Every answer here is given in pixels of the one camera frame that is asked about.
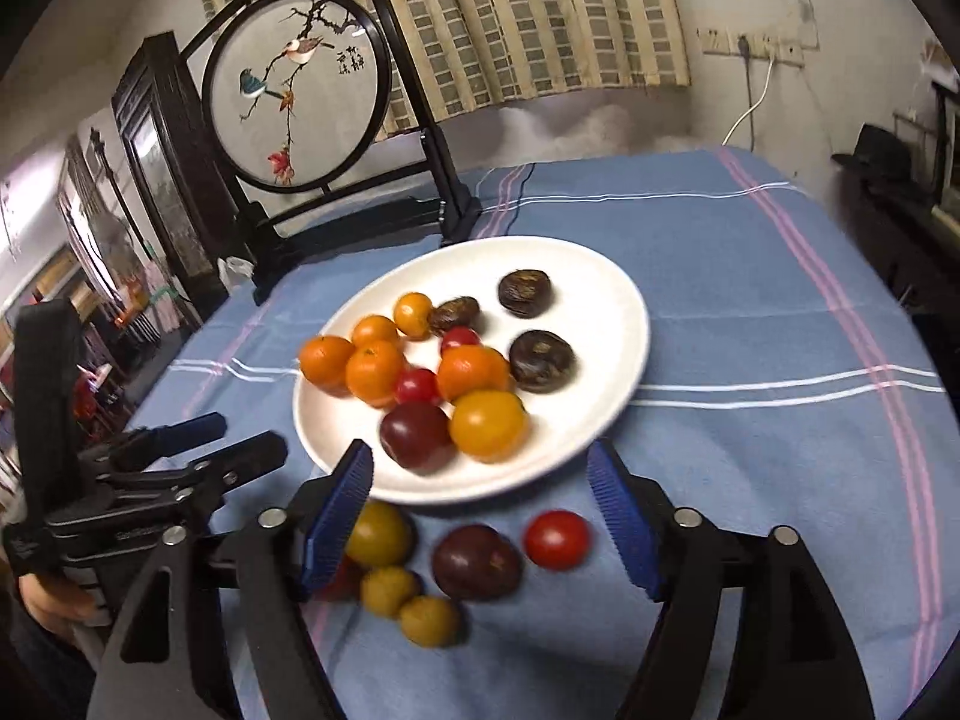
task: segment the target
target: white plate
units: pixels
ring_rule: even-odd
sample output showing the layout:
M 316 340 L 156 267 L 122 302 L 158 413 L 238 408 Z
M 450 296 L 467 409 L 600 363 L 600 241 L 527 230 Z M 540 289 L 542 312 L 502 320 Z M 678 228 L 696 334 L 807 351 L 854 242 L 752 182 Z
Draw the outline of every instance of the white plate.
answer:
M 539 269 L 554 289 L 551 308 L 536 319 L 517 319 L 496 299 L 500 279 L 517 269 Z M 421 292 L 439 305 L 472 295 L 480 302 L 481 337 L 504 356 L 525 330 L 549 330 L 564 338 L 577 356 L 577 372 L 550 394 L 518 392 L 531 415 L 533 431 L 510 460 L 487 466 L 459 455 L 430 476 L 402 469 L 380 446 L 383 415 L 352 397 L 334 397 L 302 376 L 294 386 L 296 435 L 323 470 L 330 471 L 353 439 L 373 447 L 371 495 L 402 504 L 448 504 L 512 490 L 561 466 L 581 452 L 630 401 L 650 349 L 647 308 L 630 276 L 588 248 L 553 238 L 512 236 L 470 241 L 430 252 L 357 293 L 321 331 L 349 338 L 367 314 L 392 316 L 397 298 Z M 436 370 L 438 338 L 407 341 L 413 365 Z

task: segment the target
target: pink stripe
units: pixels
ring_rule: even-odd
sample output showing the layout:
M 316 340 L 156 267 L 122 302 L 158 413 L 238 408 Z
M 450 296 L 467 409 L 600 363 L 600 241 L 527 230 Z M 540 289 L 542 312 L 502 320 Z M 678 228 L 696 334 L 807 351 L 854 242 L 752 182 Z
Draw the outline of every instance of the pink stripe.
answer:
M 515 182 L 515 180 L 517 180 L 517 178 L 520 178 L 520 177 L 523 175 L 523 172 L 524 172 L 526 169 L 527 169 L 527 166 L 526 166 L 526 165 L 522 166 L 522 168 L 520 169 L 520 172 L 517 173 L 517 175 L 515 175 L 514 177 L 512 177 L 512 178 L 510 179 L 510 183 L 507 184 L 507 204 L 506 204 L 506 207 L 505 207 L 504 210 L 503 210 L 503 213 L 502 213 L 502 214 L 497 218 L 497 220 L 496 220 L 496 225 L 494 225 L 493 232 L 491 232 L 491 234 L 490 234 L 490 237 L 491 237 L 491 238 L 495 238 L 496 236 L 503 234 L 503 233 L 501 232 L 501 229 L 500 229 L 500 223 L 501 223 L 501 221 L 506 221 L 508 218 L 510 218 L 510 211 L 512 210 L 512 203 L 511 203 L 511 201 L 510 201 L 510 194 L 511 194 L 511 192 L 514 190 L 514 182 Z M 520 193 L 517 193 L 517 202 L 520 202 Z
M 739 167 L 740 173 L 744 179 L 752 181 L 750 175 L 748 175 L 746 170 L 744 170 L 743 167 L 736 161 L 736 156 L 733 156 L 732 158 L 733 165 L 735 167 Z M 774 209 L 786 219 L 788 225 L 793 230 L 800 243 L 806 247 L 806 250 L 813 258 L 814 263 L 819 266 L 822 273 L 827 276 L 827 279 L 832 281 L 833 288 L 836 290 L 837 295 L 840 296 L 844 308 L 850 312 L 854 324 L 856 324 L 856 328 L 860 332 L 860 337 L 866 341 L 867 347 L 870 349 L 870 351 L 877 356 L 877 362 L 879 362 L 880 365 L 885 365 L 887 360 L 886 355 L 883 354 L 883 351 L 880 349 L 880 345 L 877 343 L 877 340 L 874 338 L 874 336 L 872 336 L 872 333 L 867 325 L 863 322 L 863 319 L 861 319 L 859 314 L 856 314 L 856 312 L 853 311 L 851 300 L 847 297 L 846 292 L 844 291 L 839 280 L 835 275 L 833 275 L 832 271 L 819 257 L 816 251 L 813 250 L 813 247 L 810 245 L 810 243 L 805 240 L 803 234 L 800 233 L 800 231 L 795 227 L 789 215 L 786 214 L 786 211 L 779 207 L 779 205 L 776 204 L 776 201 L 774 201 L 769 194 L 766 194 L 765 191 L 761 194 L 761 196 L 764 196 L 765 199 L 767 199 L 773 205 Z M 883 373 L 886 375 L 886 379 L 888 381 L 893 380 L 894 377 L 889 368 L 884 368 Z M 929 674 L 933 671 L 933 650 L 936 646 L 939 622 L 943 616 L 943 583 L 940 572 L 940 548 L 938 543 L 939 535 L 937 532 L 936 523 L 936 506 L 933 501 L 933 491 L 930 485 L 929 468 L 926 464 L 925 452 L 923 451 L 923 445 L 920 443 L 920 438 L 917 435 L 917 431 L 913 425 L 913 420 L 910 418 L 909 410 L 906 408 L 906 403 L 899 388 L 893 386 L 889 389 L 892 391 L 888 392 L 885 389 L 884 394 L 893 399 L 893 405 L 899 413 L 901 427 L 906 429 L 907 440 L 910 442 L 910 449 L 913 453 L 913 461 L 920 478 L 920 494 L 923 495 L 923 519 L 925 519 L 926 531 L 928 531 L 930 572 L 932 574 L 930 581 L 933 588 L 933 615 L 932 618 L 928 617 L 926 620 L 928 623 L 930 636 L 928 640 L 928 649 L 926 650 L 925 657 L 923 658 L 923 671 L 920 672 L 920 675 L 923 677 L 923 682 L 925 683 L 926 678 L 928 678 Z
M 752 185 L 755 185 L 755 181 L 752 180 L 750 175 L 747 175 L 746 170 L 736 161 L 736 156 L 732 155 L 730 152 L 722 152 L 719 154 L 721 162 L 728 168 L 731 172 L 731 175 L 736 179 L 741 185 L 747 189 Z M 797 257 L 800 266 L 808 273 L 811 280 L 817 286 L 817 289 L 820 291 L 821 295 L 824 297 L 824 300 L 827 301 L 827 307 L 830 309 L 830 312 L 834 313 L 834 316 L 837 318 L 841 327 L 844 329 L 848 339 L 851 342 L 851 345 L 856 351 L 858 358 L 861 360 L 862 364 L 865 367 L 873 367 L 877 362 L 880 365 L 885 363 L 885 357 L 883 356 L 880 348 L 877 345 L 877 342 L 872 337 L 872 334 L 867 329 L 863 320 L 856 314 L 856 311 L 853 311 L 853 306 L 851 306 L 851 301 L 847 298 L 846 293 L 844 292 L 842 286 L 839 284 L 836 277 L 830 271 L 823 260 L 817 255 L 813 250 L 812 246 L 807 240 L 800 234 L 800 231 L 794 225 L 793 220 L 787 215 L 784 210 L 779 207 L 778 204 L 766 193 L 766 191 L 759 191 L 756 196 L 754 196 L 755 202 L 757 205 L 760 205 L 760 208 L 764 210 L 764 213 L 774 221 L 776 229 L 781 233 L 781 237 L 784 238 L 784 242 L 788 245 L 790 250 L 793 252 L 794 256 Z M 815 266 L 819 266 L 819 272 L 816 271 Z M 879 359 L 877 361 L 872 361 L 867 353 L 867 349 L 864 348 L 862 341 L 866 340 L 867 347 L 870 348 Z M 923 656 L 923 642 L 925 642 L 925 627 L 929 623 L 930 613 L 929 613 L 929 596 L 928 596 L 928 585 L 925 582 L 926 573 L 925 573 L 925 551 L 923 550 L 923 532 L 920 528 L 920 513 L 918 511 L 917 495 L 914 488 L 913 472 L 911 469 L 910 461 L 910 452 L 907 449 L 907 442 L 910 443 L 910 449 L 913 449 L 914 452 L 919 452 L 920 456 L 918 463 L 922 464 L 923 472 L 925 472 L 925 461 L 923 460 L 923 450 L 920 449 L 920 442 L 916 435 L 916 431 L 913 429 L 913 424 L 910 421 L 909 413 L 905 408 L 904 401 L 899 392 L 896 393 L 896 398 L 891 402 L 888 397 L 890 392 L 888 389 L 882 388 L 879 386 L 880 378 L 877 377 L 875 372 L 871 373 L 871 379 L 874 385 L 877 387 L 877 392 L 880 395 L 880 400 L 885 412 L 887 421 L 890 424 L 891 432 L 894 436 L 894 441 L 896 444 L 896 451 L 898 452 L 899 461 L 901 462 L 901 475 L 904 476 L 904 486 L 907 493 L 907 502 L 908 502 L 908 513 L 910 517 L 911 531 L 914 541 L 914 557 L 917 562 L 917 579 L 918 579 L 918 588 L 920 594 L 920 619 L 922 624 L 918 627 L 916 639 L 914 642 L 914 652 L 913 652 L 913 674 L 912 674 L 912 690 L 913 694 L 916 694 L 920 689 L 920 659 Z M 904 432 L 902 429 L 906 428 L 907 437 L 904 437 Z M 932 506 L 932 496 L 927 502 L 928 507 Z M 933 522 L 932 512 L 929 508 L 926 511 L 926 519 L 928 519 L 928 528 L 931 522 Z M 933 553 L 930 555 L 931 562 L 933 560 L 938 560 L 938 553 Z M 939 581 L 939 565 L 934 571 L 934 576 Z M 935 595 L 939 596 L 938 588 L 935 587 Z M 926 660 L 929 661 L 932 659 L 932 647 L 933 641 L 930 643 L 930 651 Z
M 330 615 L 330 604 L 327 601 L 318 602 L 320 608 L 317 610 L 317 616 L 310 627 L 310 640 L 313 642 L 313 648 L 320 651 L 320 640 L 323 638 L 323 629 L 326 627 L 326 618 Z
M 483 229 L 480 230 L 480 232 L 478 232 L 474 237 L 483 238 L 486 236 L 488 231 L 490 231 L 491 228 L 493 228 L 493 225 L 496 223 L 497 214 L 504 208 L 505 204 L 509 204 L 509 198 L 505 197 L 503 194 L 504 185 L 508 181 L 512 180 L 512 176 L 514 175 L 514 173 L 516 173 L 518 170 L 523 170 L 524 167 L 526 166 L 519 165 L 517 167 L 514 167 L 512 170 L 510 170 L 510 172 L 507 173 L 507 175 L 504 175 L 503 178 L 501 178 L 500 187 L 497 190 L 496 208 L 493 209 L 493 213 L 490 215 L 490 218 L 487 220 L 487 223 L 484 224 Z
M 237 353 L 237 349 L 239 349 L 241 344 L 244 341 L 246 341 L 246 339 L 250 336 L 250 333 L 253 333 L 253 328 L 257 327 L 260 324 L 260 320 L 263 319 L 263 314 L 267 312 L 267 309 L 271 306 L 273 301 L 274 301 L 273 298 L 270 298 L 269 300 L 267 300 L 266 303 L 260 306 L 260 310 L 257 311 L 256 314 L 254 314 L 252 317 L 250 317 L 246 321 L 246 323 L 240 329 L 239 335 L 236 338 L 234 338 L 233 343 L 227 347 L 227 350 L 224 351 L 222 355 L 220 355 L 217 362 L 230 361 L 230 358 Z M 200 389 L 198 389 L 198 391 L 195 392 L 194 396 L 190 400 L 188 400 L 186 405 L 184 406 L 184 410 L 182 411 L 182 415 L 184 416 L 184 419 L 189 419 L 191 418 L 191 416 L 193 416 L 195 408 L 197 408 L 197 406 L 200 403 L 200 399 L 203 397 L 206 391 L 210 388 L 210 385 L 213 384 L 213 380 L 216 379 L 219 375 L 220 375 L 220 372 L 219 370 L 217 370 L 217 371 L 211 372 L 210 375 L 206 377 L 205 381 L 203 381 L 203 384 L 200 385 Z

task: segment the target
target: embroidered bird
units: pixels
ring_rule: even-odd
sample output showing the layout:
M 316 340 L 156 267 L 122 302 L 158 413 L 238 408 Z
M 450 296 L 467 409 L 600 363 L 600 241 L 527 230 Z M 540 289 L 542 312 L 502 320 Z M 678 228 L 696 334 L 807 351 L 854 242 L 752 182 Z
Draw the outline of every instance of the embroidered bird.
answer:
M 324 46 L 328 49 L 333 48 L 330 43 L 324 43 L 320 38 L 304 38 L 302 40 L 294 38 L 280 53 L 298 65 L 305 65 L 310 61 L 310 57 L 314 55 L 318 46 Z
M 240 94 L 247 100 L 256 100 L 260 95 L 267 94 L 278 100 L 283 100 L 283 95 L 277 92 L 271 92 L 267 88 L 267 82 L 258 79 L 253 74 L 253 68 L 244 68 L 240 73 Z

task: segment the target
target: power cord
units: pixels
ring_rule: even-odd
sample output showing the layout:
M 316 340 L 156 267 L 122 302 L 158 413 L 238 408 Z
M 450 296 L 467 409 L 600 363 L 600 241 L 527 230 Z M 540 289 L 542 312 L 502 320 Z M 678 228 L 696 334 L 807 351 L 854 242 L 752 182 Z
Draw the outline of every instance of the power cord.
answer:
M 750 84 L 750 41 L 747 40 L 746 35 L 740 35 L 740 39 L 736 42 L 736 47 L 740 51 L 740 56 L 743 57 L 743 68 L 747 74 L 747 107 L 754 107 L 754 87 Z M 752 153 L 754 149 L 757 148 L 757 129 L 754 124 L 754 115 L 750 114 L 750 152 Z
M 746 36 L 741 35 L 741 36 L 740 36 L 740 40 L 737 41 L 737 47 L 738 47 L 738 49 L 740 50 L 740 54 L 741 54 L 741 55 L 743 55 L 743 53 L 744 53 L 744 46 L 746 46 L 746 55 L 747 55 L 747 57 L 749 57 L 749 56 L 750 56 L 750 44 L 747 43 L 747 38 L 746 38 Z M 750 87 L 750 83 L 749 83 L 749 80 L 750 80 L 749 61 L 750 61 L 749 58 L 747 58 L 747 62 L 748 62 L 748 71 L 747 71 L 747 81 L 748 81 L 748 83 L 747 83 L 747 87 L 748 87 L 748 89 L 749 89 L 749 87 Z M 776 55 L 770 55 L 770 68 L 767 70 L 767 81 L 766 81 L 766 84 L 764 84 L 764 86 L 763 86 L 763 94 L 760 95 L 760 99 L 757 100 L 757 104 L 756 104 L 756 105 L 751 105 L 750 108 L 747 110 L 747 112 L 746 112 L 743 116 L 741 116 L 739 119 L 736 120 L 736 124 L 733 124 L 733 127 L 731 127 L 730 132 L 728 132 L 726 138 L 723 139 L 723 145 L 724 145 L 724 146 L 726 146 L 727 143 L 730 142 L 730 138 L 733 138 L 733 133 L 736 132 L 736 129 L 737 129 L 738 127 L 740 127 L 741 124 L 743 124 L 744 119 L 746 119 L 747 117 L 750 117 L 750 121 L 751 121 L 751 124 L 752 124 L 752 121 L 754 120 L 754 111 L 757 110 L 757 108 L 760 108 L 760 105 L 763 104 L 763 100 L 766 100 L 766 98 L 767 98 L 767 92 L 770 91 L 770 79 L 771 79 L 771 76 L 774 74 L 774 64 L 775 64 L 775 63 L 776 63 Z

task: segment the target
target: red cherry tomato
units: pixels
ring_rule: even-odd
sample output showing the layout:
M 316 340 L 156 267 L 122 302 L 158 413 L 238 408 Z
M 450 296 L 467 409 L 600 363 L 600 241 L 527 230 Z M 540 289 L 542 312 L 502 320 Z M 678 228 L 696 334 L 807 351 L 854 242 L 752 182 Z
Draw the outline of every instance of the red cherry tomato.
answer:
M 360 594 L 361 579 L 363 569 L 344 555 L 333 579 L 321 587 L 317 595 L 323 601 L 352 601 Z
M 443 353 L 448 349 L 455 349 L 457 346 L 480 346 L 480 336 L 469 327 L 451 327 L 440 341 L 440 357 L 443 357 Z
M 405 370 L 397 379 L 394 387 L 397 403 L 409 403 L 422 400 L 424 403 L 440 403 L 440 391 L 437 389 L 437 375 L 425 367 L 412 367 Z
M 590 551 L 590 528 L 573 512 L 544 512 L 527 527 L 523 551 L 541 568 L 568 571 L 576 568 Z

